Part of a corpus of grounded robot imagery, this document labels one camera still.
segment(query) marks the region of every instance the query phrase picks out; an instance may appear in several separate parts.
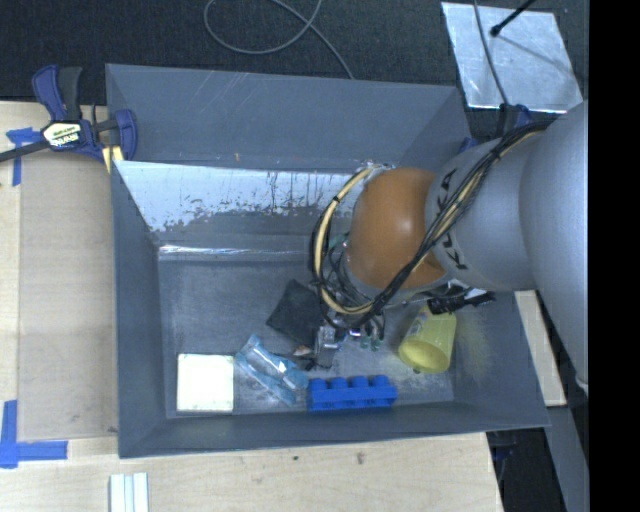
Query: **plastic packaging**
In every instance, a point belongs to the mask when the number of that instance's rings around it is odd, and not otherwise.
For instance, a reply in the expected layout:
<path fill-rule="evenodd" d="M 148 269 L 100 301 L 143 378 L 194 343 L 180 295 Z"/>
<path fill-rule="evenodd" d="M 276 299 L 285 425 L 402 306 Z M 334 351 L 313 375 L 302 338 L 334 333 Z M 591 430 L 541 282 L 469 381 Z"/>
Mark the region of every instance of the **plastic packaging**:
<path fill-rule="evenodd" d="M 288 405 L 304 398 L 308 377 L 295 363 L 267 351 L 255 334 L 236 354 L 235 361 L 239 368 Z"/>
<path fill-rule="evenodd" d="M 400 343 L 402 362 L 421 372 L 445 371 L 451 363 L 456 323 L 453 313 L 434 315 L 424 306 Z"/>

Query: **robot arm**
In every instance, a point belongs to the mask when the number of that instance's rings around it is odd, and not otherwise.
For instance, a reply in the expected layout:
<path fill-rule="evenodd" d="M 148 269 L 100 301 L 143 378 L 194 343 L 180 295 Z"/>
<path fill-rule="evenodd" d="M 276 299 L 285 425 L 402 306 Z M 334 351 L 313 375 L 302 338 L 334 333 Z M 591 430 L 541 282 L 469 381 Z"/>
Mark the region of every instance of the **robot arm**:
<path fill-rule="evenodd" d="M 322 268 L 331 208 L 314 237 L 323 300 L 347 325 L 363 325 L 385 305 L 447 282 L 537 288 L 586 387 L 586 133 L 585 102 L 549 127 L 476 146 L 438 174 L 361 170 L 353 182 L 366 181 L 333 286 Z"/>

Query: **black fabric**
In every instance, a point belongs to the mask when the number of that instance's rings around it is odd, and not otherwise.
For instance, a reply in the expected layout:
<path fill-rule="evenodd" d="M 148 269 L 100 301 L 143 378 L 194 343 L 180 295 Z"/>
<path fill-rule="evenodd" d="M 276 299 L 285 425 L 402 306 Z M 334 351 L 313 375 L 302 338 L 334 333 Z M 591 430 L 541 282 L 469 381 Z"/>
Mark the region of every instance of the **black fabric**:
<path fill-rule="evenodd" d="M 276 309 L 267 319 L 269 327 L 310 348 L 323 322 L 318 295 L 295 279 L 287 283 Z"/>
<path fill-rule="evenodd" d="M 482 5 L 515 8 L 517 0 Z M 311 31 L 295 45 L 267 56 L 247 56 L 218 45 L 204 28 L 206 0 L 22 0 L 2 2 L 0 98 L 33 97 L 31 76 L 46 64 L 81 66 L 83 104 L 105 104 L 107 62 L 308 76 L 346 77 Z M 315 0 L 289 0 L 310 16 Z M 553 12 L 574 72 L 587 94 L 586 0 L 539 0 Z M 249 49 L 281 44 L 302 24 L 266 0 L 218 0 L 210 24 L 225 41 Z M 362 80 L 455 85 L 455 57 L 440 2 L 433 0 L 324 0 L 315 25 Z M 472 133 L 493 135 L 498 113 L 470 112 Z"/>

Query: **yellow plastic cup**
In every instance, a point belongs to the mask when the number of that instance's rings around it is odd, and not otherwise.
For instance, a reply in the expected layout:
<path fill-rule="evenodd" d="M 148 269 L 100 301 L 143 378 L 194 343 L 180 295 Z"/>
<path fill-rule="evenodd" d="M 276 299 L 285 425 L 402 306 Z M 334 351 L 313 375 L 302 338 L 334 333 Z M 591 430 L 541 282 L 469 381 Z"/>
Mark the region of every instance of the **yellow plastic cup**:
<path fill-rule="evenodd" d="M 434 315 L 424 306 L 400 343 L 402 362 L 421 372 L 444 372 L 451 364 L 456 322 L 453 313 Z"/>

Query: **black carpet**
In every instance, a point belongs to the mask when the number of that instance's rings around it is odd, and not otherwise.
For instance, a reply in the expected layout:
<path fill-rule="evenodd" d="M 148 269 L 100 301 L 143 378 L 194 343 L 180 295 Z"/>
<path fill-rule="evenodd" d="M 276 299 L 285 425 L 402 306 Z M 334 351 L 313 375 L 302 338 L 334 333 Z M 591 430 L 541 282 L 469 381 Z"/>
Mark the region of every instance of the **black carpet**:
<path fill-rule="evenodd" d="M 315 8 L 315 0 L 287 1 L 307 17 Z M 240 55 L 221 47 L 205 30 L 205 3 L 2 1 L 0 99 L 33 100 L 31 76 L 52 63 L 84 68 L 79 91 L 83 104 L 106 103 L 106 63 L 347 77 L 338 60 L 311 31 L 293 46 L 272 55 Z M 480 3 L 506 8 L 520 4 L 519 0 Z M 532 9 L 555 14 L 587 99 L 588 0 L 539 0 Z M 209 20 L 224 40 L 254 50 L 279 45 L 302 27 L 285 10 L 265 0 L 218 0 Z M 438 1 L 325 0 L 314 25 L 340 52 L 355 78 L 458 84 L 455 57 Z M 498 122 L 497 112 L 467 111 L 474 136 L 490 138 Z M 578 423 L 584 427 L 588 410 L 585 415 L 581 407 L 577 408 Z M 501 484 L 506 512 L 563 512 L 542 430 L 509 435 L 514 447 L 506 459 Z"/>

